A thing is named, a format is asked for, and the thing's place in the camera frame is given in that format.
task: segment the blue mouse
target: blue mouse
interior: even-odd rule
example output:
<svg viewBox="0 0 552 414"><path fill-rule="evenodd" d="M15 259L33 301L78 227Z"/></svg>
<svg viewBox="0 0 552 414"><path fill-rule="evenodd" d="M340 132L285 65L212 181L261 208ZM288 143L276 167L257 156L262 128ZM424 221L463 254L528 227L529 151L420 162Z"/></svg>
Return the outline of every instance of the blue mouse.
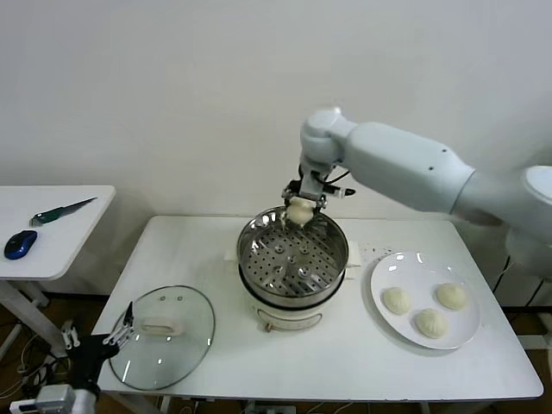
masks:
<svg viewBox="0 0 552 414"><path fill-rule="evenodd" d="M37 236L34 230L23 230L11 236L3 249L3 255L10 260L21 259L31 249Z"/></svg>

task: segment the small white table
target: small white table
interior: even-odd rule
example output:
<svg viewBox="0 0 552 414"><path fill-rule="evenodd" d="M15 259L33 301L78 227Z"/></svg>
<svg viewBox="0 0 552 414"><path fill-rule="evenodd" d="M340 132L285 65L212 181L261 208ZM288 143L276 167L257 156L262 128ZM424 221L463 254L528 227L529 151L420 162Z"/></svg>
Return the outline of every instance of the small white table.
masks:
<svg viewBox="0 0 552 414"><path fill-rule="evenodd" d="M131 300L163 285L197 288L216 314L213 345L198 368L177 384L149 393L374 402L542 394L541 381L451 223L337 220L365 257L387 249L419 250L466 278L480 306L479 330L459 349L436 351L403 340L366 305L362 285L369 281L368 266L347 270L348 279L314 328L267 333L248 308L236 264L224 260L247 221L157 216L145 228L94 333L110 332ZM144 393L122 384L108 363L99 386L105 392Z"/></svg>
<svg viewBox="0 0 552 414"><path fill-rule="evenodd" d="M114 196L115 188L111 185L0 187L0 304L52 345L52 352L56 355L65 353L60 330L35 308L37 305L46 306L48 300L29 281L55 280L63 276ZM27 255L19 260L4 257L5 243L12 235L30 229L29 220L36 213L93 197L97 200L71 215L35 229L38 238ZM23 289L33 302L29 302L17 287ZM0 348L0 359L20 330L21 325L17 325L11 331Z"/></svg>

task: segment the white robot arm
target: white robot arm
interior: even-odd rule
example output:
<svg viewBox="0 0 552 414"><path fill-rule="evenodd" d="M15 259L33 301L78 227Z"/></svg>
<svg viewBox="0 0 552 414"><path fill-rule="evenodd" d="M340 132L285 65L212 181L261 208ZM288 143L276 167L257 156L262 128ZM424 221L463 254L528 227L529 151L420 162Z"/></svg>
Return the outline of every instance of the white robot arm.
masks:
<svg viewBox="0 0 552 414"><path fill-rule="evenodd" d="M356 124L339 110L320 110L301 128L300 187L284 197L325 206L324 181L335 166L356 181L420 211L511 227L514 260L541 275L552 271L552 167L476 171L443 144L376 122Z"/></svg>

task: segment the steamed bun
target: steamed bun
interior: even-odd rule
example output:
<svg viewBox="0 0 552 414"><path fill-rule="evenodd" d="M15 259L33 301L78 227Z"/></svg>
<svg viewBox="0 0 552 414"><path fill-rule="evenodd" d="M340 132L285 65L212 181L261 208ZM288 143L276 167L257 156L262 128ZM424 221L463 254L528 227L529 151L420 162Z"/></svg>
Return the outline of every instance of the steamed bun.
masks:
<svg viewBox="0 0 552 414"><path fill-rule="evenodd" d="M445 283L436 290L437 299L443 306L453 311L459 311L467 304L467 294L457 283Z"/></svg>
<svg viewBox="0 0 552 414"><path fill-rule="evenodd" d="M303 227L314 217L314 206L309 200L294 197L285 213L291 222Z"/></svg>
<svg viewBox="0 0 552 414"><path fill-rule="evenodd" d="M383 303L386 308L396 315L404 315L411 309L408 293L400 287L392 287L383 292Z"/></svg>
<svg viewBox="0 0 552 414"><path fill-rule="evenodd" d="M440 338L449 330L447 318L435 309L422 310L416 315L414 322L420 332L432 339Z"/></svg>

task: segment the white wall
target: white wall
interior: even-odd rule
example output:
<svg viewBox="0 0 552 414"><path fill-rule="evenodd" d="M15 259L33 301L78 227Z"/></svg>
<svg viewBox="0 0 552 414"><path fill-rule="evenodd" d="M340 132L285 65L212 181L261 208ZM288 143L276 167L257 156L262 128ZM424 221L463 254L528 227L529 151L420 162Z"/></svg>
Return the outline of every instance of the white wall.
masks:
<svg viewBox="0 0 552 414"><path fill-rule="evenodd" d="M438 139L478 168L550 163L551 14L517 0L4 1L0 185L114 185L48 286L108 292L148 217L278 204L299 125L321 106ZM329 213L423 216L360 193ZM464 228L492 279L503 236Z"/></svg>

